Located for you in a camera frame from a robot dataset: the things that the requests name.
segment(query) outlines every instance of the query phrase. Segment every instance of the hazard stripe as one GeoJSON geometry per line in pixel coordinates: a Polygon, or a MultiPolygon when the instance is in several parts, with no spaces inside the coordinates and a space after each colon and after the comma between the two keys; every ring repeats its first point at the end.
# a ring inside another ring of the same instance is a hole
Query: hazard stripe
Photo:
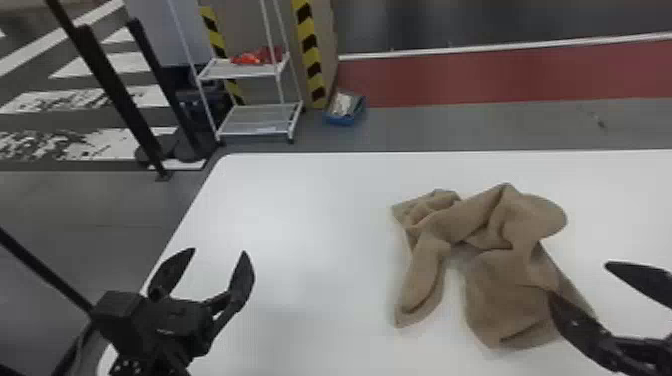
{"type": "MultiPolygon", "coordinates": [[[[226,59],[226,44],[224,43],[224,37],[219,33],[219,29],[217,29],[217,16],[215,15],[215,11],[212,7],[200,7],[200,11],[205,28],[208,30],[208,39],[210,40],[212,50],[218,58],[226,59]]],[[[224,81],[224,86],[226,86],[226,91],[228,91],[236,100],[236,104],[241,106],[245,104],[243,91],[240,89],[238,81],[234,79],[226,80],[224,81]]]]}
{"type": "Polygon", "coordinates": [[[310,0],[292,0],[292,8],[296,15],[296,30],[303,54],[303,66],[308,76],[308,91],[312,99],[312,107],[325,108],[327,89],[322,75],[322,58],[310,0]]]}

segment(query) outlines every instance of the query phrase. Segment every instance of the red object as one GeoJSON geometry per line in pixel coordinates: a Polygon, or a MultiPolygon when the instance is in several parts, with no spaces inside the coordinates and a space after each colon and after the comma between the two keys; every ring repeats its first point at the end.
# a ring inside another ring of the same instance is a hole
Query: red object
{"type": "MultiPolygon", "coordinates": [[[[273,47],[273,53],[275,54],[276,63],[282,61],[282,47],[273,47]]],[[[231,62],[238,65],[260,65],[272,64],[273,59],[271,58],[271,49],[268,46],[264,46],[254,52],[245,52],[234,56],[231,58],[231,62]]]]}
{"type": "Polygon", "coordinates": [[[234,64],[238,65],[259,65],[261,64],[261,60],[259,60],[258,57],[256,57],[254,54],[251,54],[249,52],[246,52],[244,54],[240,54],[238,56],[234,56],[231,59],[231,62],[234,64]]]}
{"type": "Polygon", "coordinates": [[[342,61],[369,107],[672,97],[672,41],[342,61]]]}

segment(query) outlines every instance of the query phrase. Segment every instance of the wire shelf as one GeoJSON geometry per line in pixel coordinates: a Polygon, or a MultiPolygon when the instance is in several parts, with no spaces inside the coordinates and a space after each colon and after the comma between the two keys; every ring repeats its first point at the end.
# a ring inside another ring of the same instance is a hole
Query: wire shelf
{"type": "Polygon", "coordinates": [[[286,134],[293,138],[303,101],[285,104],[234,106],[217,132],[218,136],[286,134]]]}
{"type": "Polygon", "coordinates": [[[268,77],[280,75],[287,66],[289,53],[282,55],[282,61],[279,61],[277,68],[273,64],[262,65],[238,65],[233,64],[230,59],[211,59],[198,75],[201,81],[223,80],[228,78],[249,78],[249,77],[268,77]]]}

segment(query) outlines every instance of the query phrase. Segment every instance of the beige towel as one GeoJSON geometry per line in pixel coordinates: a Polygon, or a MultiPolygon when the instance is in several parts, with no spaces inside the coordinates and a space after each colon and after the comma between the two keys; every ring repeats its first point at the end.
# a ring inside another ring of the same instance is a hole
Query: beige towel
{"type": "Polygon", "coordinates": [[[392,211],[412,252],[395,312],[398,327],[422,320],[439,304],[451,249],[460,242],[482,250],[465,273],[465,309],[487,346],[525,348],[554,339],[545,290],[592,312],[539,243],[567,223],[558,205],[502,184],[464,201],[436,190],[392,211]]]}

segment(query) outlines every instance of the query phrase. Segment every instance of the white table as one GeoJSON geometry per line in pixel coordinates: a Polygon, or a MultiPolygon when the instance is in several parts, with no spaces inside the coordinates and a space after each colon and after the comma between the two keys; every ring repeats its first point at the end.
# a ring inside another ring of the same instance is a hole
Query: white table
{"type": "MultiPolygon", "coordinates": [[[[603,269],[610,259],[672,269],[672,151],[233,155],[213,169],[161,261],[197,252],[174,296],[227,286],[245,249],[257,282],[194,376],[608,375],[564,341],[526,351],[480,344],[449,270],[441,305],[392,325],[409,262],[389,207],[495,184],[547,197],[569,225],[544,244],[618,334],[662,337],[672,312],[603,269]]],[[[116,353],[108,348],[99,375],[116,353]]]]}

